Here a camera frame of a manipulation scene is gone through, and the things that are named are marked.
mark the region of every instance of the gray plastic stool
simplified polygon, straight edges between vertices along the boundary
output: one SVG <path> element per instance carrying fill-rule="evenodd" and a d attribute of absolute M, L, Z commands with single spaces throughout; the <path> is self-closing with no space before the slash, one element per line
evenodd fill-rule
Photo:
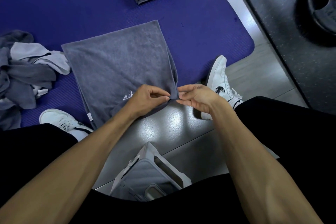
<path fill-rule="evenodd" d="M 191 180 L 146 143 L 114 180 L 111 196 L 151 201 L 191 185 Z"/>

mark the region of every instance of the hand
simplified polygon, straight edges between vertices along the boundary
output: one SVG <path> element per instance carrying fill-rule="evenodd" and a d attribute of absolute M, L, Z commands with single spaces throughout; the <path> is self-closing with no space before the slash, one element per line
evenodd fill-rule
<path fill-rule="evenodd" d="M 192 106 L 201 112 L 210 113 L 211 104 L 221 98 L 209 87 L 202 84 L 184 85 L 177 89 L 180 98 L 176 100 L 177 103 Z"/>
<path fill-rule="evenodd" d="M 146 115 L 155 107 L 167 102 L 170 94 L 159 87 L 141 85 L 128 100 L 125 108 L 130 110 L 134 119 Z"/>

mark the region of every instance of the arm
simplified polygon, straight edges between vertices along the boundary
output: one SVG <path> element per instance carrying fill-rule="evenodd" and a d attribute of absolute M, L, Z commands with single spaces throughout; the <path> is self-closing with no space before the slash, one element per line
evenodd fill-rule
<path fill-rule="evenodd" d="M 322 223 L 292 177 L 225 99 L 204 85 L 186 85 L 179 91 L 179 103 L 211 114 L 241 206 L 251 223 Z"/>
<path fill-rule="evenodd" d="M 143 85 L 105 125 L 74 145 L 20 189 L 1 209 L 0 223 L 68 223 L 132 122 L 169 100 Z"/>

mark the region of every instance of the pile of crumpled towels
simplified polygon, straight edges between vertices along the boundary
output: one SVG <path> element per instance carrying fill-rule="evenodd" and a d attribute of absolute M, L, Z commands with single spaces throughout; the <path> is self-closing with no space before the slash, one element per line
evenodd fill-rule
<path fill-rule="evenodd" d="M 55 71 L 70 73 L 62 52 L 33 42 L 20 30 L 0 36 L 0 130 L 20 127 L 20 109 L 36 107 L 36 99 L 52 88 Z"/>

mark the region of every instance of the person's left hand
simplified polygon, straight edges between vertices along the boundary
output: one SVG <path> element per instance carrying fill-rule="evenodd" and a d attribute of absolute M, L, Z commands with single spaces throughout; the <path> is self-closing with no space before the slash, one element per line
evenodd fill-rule
<path fill-rule="evenodd" d="M 170 94 L 155 86 L 141 85 L 134 95 L 128 100 L 125 109 L 128 109 L 134 119 L 146 115 L 155 107 L 167 102 Z"/>

